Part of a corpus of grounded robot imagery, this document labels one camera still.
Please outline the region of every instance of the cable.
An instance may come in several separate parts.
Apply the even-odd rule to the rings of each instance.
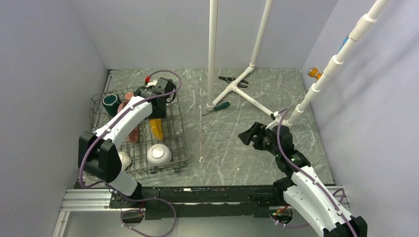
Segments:
[[[342,191],[342,196],[340,197],[339,203],[342,203],[342,201],[345,199],[346,194],[345,194],[345,190],[343,189],[338,189],[336,190],[332,195],[335,196],[337,193],[339,193],[339,191]]]
[[[84,182],[84,180],[83,180],[83,171],[84,171],[84,166],[86,165],[86,162],[87,162],[87,157],[89,156],[89,154],[90,154],[90,152],[93,150],[93,148],[96,146],[96,144],[103,138],[103,137],[105,137],[106,136],[106,134],[108,134],[110,131],[111,131],[111,129],[124,117],[124,116],[126,116],[130,111],[132,111],[135,107],[137,107],[138,105],[140,105],[140,104],[142,104],[142,103],[144,103],[144,102],[147,102],[147,101],[149,101],[149,100],[152,100],[152,99],[156,99],[156,98],[159,98],[159,97],[164,97],[164,96],[170,96],[170,95],[172,95],[172,94],[175,94],[181,87],[182,87],[182,79],[180,78],[180,76],[177,74],[177,73],[175,73],[174,71],[171,71],[171,70],[159,70],[159,71],[155,71],[155,72],[153,72],[152,74],[150,74],[148,77],[151,77],[152,75],[154,75],[154,74],[156,74],[156,73],[160,73],[160,72],[167,72],[167,73],[171,73],[171,74],[173,74],[173,75],[175,75],[178,79],[179,79],[179,87],[178,88],[175,88],[175,90],[173,90],[173,91],[171,91],[171,92],[168,92],[168,93],[165,93],[165,94],[161,94],[161,95],[155,95],[155,96],[151,96],[151,97],[148,97],[148,98],[146,98],[146,99],[144,99],[144,100],[141,100],[141,101],[139,101],[139,102],[137,102],[137,103],[135,103],[135,104],[133,104],[130,108],[128,108],[128,109],[126,109],[126,110],[124,110],[123,112],[121,112],[121,115],[120,116],[118,116],[116,119],[115,119],[115,121],[112,123],[112,124],[110,124],[109,125],[109,127],[108,127],[108,129],[107,130],[105,130],[102,134],[100,134],[97,138],[96,138],[96,140],[94,140],[94,142],[91,144],[91,146],[87,149],[87,151],[86,151],[86,154],[84,155],[84,157],[83,157],[83,160],[82,160],[82,162],[81,162],[81,164],[80,164],[80,171],[79,171],[79,183],[80,183],[80,186],[82,187],[82,188],[84,188],[84,189],[89,189],[89,188],[91,188],[91,187],[93,187],[93,186],[95,186],[95,185],[97,185],[97,184],[100,184],[100,183],[105,183],[105,185],[108,187],[108,188],[111,188],[111,189],[113,189],[113,190],[115,190],[115,191],[117,191],[118,192],[118,194],[119,195],[121,195],[121,196],[123,196],[125,199],[127,199],[127,200],[130,200],[130,201],[134,201],[134,202],[138,202],[138,201],[148,201],[148,200],[158,200],[158,201],[161,201],[161,202],[164,202],[164,203],[166,203],[167,205],[169,205],[169,207],[173,210],[173,214],[174,214],[174,222],[173,222],[173,226],[171,227],[171,229],[166,233],[166,234],[164,234],[164,235],[161,235],[161,236],[158,236],[158,237],[165,237],[165,236],[167,236],[168,234],[170,234],[170,232],[172,232],[173,231],[173,229],[174,229],[174,226],[176,225],[176,218],[177,218],[177,216],[176,216],[176,211],[175,211],[175,209],[174,209],[174,207],[173,207],[173,205],[172,204],[170,204],[168,201],[166,201],[166,200],[164,200],[164,199],[161,199],[161,198],[155,198],[155,197],[153,197],[153,198],[145,198],[145,199],[138,199],[138,200],[135,200],[135,199],[131,199],[131,198],[128,198],[126,195],[124,195],[123,193],[121,193],[121,192],[119,192],[118,190],[116,190],[114,187],[112,187],[111,185],[109,185],[109,184],[107,184],[106,182],[104,182],[103,180],[100,180],[100,181],[97,181],[97,182],[94,182],[93,184],[90,184],[90,185],[85,185],[85,182]],[[125,212],[123,212],[122,213],[122,215],[121,215],[121,222],[122,222],[122,226],[125,226],[125,227],[127,227],[128,229],[130,229],[130,230],[132,230],[132,231],[134,231],[134,232],[136,232],[136,233],[138,233],[138,234],[140,234],[140,235],[143,235],[143,236],[145,236],[145,237],[154,237],[154,236],[149,236],[149,235],[147,235],[147,234],[145,234],[145,233],[143,233],[143,232],[140,232],[140,231],[138,231],[138,230],[136,230],[136,229],[134,229],[134,228],[132,228],[131,226],[128,226],[127,224],[125,224],[124,223],[124,221],[123,221],[123,219],[122,219],[122,217],[123,217],[123,215],[125,214],[125,213],[127,213],[127,212],[138,212],[138,213],[142,213],[142,211],[141,210],[134,210],[134,209],[132,209],[132,210],[128,210],[128,211],[125,211]]]
[[[284,208],[277,210],[276,212],[284,212],[290,205],[287,204]]]
[[[277,142],[278,142],[278,147],[279,147],[279,151],[281,152],[282,156],[285,158],[285,160],[292,166],[294,167],[296,170],[298,170],[299,172],[301,172],[302,174],[304,174],[308,179],[310,179],[313,183],[316,181],[313,177],[311,177],[307,172],[305,172],[304,170],[300,169],[300,167],[298,167],[296,164],[294,164],[284,153],[284,150],[281,147],[281,142],[280,142],[280,138],[279,138],[279,134],[280,134],[280,130],[281,130],[281,124],[284,121],[285,116],[287,116],[288,114],[288,109],[282,110],[280,113],[284,112],[285,114],[283,116],[281,116],[281,120],[279,121],[279,125],[278,125],[278,131],[277,131]],[[335,201],[333,200],[333,198],[331,197],[331,195],[326,191],[326,189],[319,183],[317,182],[316,185],[324,192],[324,194],[326,195],[326,197],[330,200],[330,202],[332,203],[333,207],[335,208],[336,211],[340,211],[338,205],[335,203]],[[356,234],[355,230],[353,229],[351,223],[349,223],[348,219],[345,217],[345,215],[340,215],[340,217],[345,221],[345,223],[348,225],[349,229],[351,230],[352,234],[354,237],[358,237],[358,235]]]

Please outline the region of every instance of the white pvc pipe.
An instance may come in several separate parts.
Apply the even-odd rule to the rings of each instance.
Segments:
[[[390,0],[377,0],[371,7],[370,11],[359,19],[358,23],[349,34],[348,41],[339,53],[330,59],[322,76],[310,87],[304,97],[304,100],[295,107],[291,117],[286,121],[285,125],[291,126],[294,121],[301,116],[308,104],[319,96],[320,89],[327,84],[337,69],[343,64],[349,52],[352,51],[355,42],[359,41],[377,21],[378,15],[383,11],[389,1]]]
[[[209,46],[208,46],[208,99],[207,108],[212,110],[212,86],[214,84],[215,39],[217,35],[218,0],[209,2]]]
[[[232,91],[234,87],[237,87],[238,81],[241,81],[252,71],[253,68],[248,67],[238,78],[236,78],[232,83],[230,83],[220,95],[217,96],[217,98],[212,102],[212,107],[209,107],[207,105],[207,110],[212,110],[222,100],[222,98],[224,98],[230,91]]]
[[[237,94],[241,95],[243,98],[245,98],[247,101],[249,101],[250,103],[252,103],[254,106],[258,107],[260,110],[262,110],[265,114],[271,116],[271,114],[273,114],[272,111],[270,111],[267,107],[263,106],[261,103],[257,102],[255,99],[253,99],[251,96],[247,95],[246,93],[244,93],[242,90],[240,90],[239,88],[235,89],[235,92],[237,92]]]
[[[266,22],[268,20],[269,10],[271,9],[272,0],[267,0],[265,9],[263,11],[262,20],[259,26],[259,32],[257,33],[256,43],[254,45],[253,54],[251,56],[250,66],[254,67],[256,63],[257,53],[259,52],[260,42],[262,42],[263,32],[265,30]]]

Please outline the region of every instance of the orange clamp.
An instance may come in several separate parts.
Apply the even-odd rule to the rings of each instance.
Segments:
[[[320,79],[320,77],[322,76],[323,73],[320,73],[319,70],[315,67],[311,67],[308,71],[307,71],[307,75],[309,75],[312,78],[315,79]]]

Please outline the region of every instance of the pliers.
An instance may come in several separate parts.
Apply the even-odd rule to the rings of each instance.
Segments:
[[[228,82],[228,83],[231,83],[232,81],[234,81],[236,78],[226,78],[226,77],[218,77],[218,79],[221,79],[221,80],[223,80],[223,81],[226,81],[226,82]],[[248,86],[247,85],[243,85],[242,83],[244,83],[244,84],[249,84],[248,83],[248,81],[247,80],[245,80],[245,79],[243,79],[243,80],[241,80],[240,82],[239,82],[239,84],[237,85],[237,87],[240,87],[240,88],[247,88]]]

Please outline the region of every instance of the gray marble floor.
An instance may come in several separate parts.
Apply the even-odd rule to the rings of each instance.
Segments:
[[[117,70],[113,89],[141,86],[145,77],[157,69]],[[268,124],[269,116],[234,92],[222,102],[231,106],[225,110],[201,116],[206,112],[207,69],[172,68],[183,81],[178,96],[185,125],[189,162],[179,174],[173,171],[145,175],[139,180],[145,186],[194,185],[261,185],[272,184],[285,175],[276,167],[273,156],[242,144],[237,135],[257,121]],[[244,68],[216,69],[214,95],[227,85],[220,76],[237,77]],[[177,79],[168,73],[155,77]],[[246,77],[249,87],[243,91],[272,111],[283,108],[293,110],[305,95],[298,69],[255,69]],[[303,116],[291,127],[296,148],[312,163],[325,184],[333,179],[325,157],[317,127],[307,108]]]

